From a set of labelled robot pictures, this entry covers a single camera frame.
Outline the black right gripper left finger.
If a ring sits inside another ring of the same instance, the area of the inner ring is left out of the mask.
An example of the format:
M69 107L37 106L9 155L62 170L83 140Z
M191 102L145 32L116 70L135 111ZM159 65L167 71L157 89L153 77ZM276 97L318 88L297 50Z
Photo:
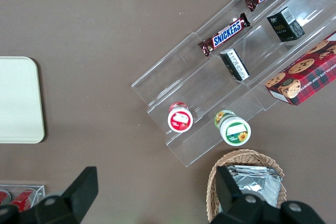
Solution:
M1 223L81 223L97 194L97 168L88 166L60 196L49 196L23 212L1 206Z

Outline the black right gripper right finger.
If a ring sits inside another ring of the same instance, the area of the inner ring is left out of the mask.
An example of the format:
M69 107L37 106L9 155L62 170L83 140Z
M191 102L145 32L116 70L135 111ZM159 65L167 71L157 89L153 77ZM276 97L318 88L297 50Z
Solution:
M324 223L309 205L286 201L275 208L252 194L243 194L228 169L216 168L216 190L223 211L211 223Z

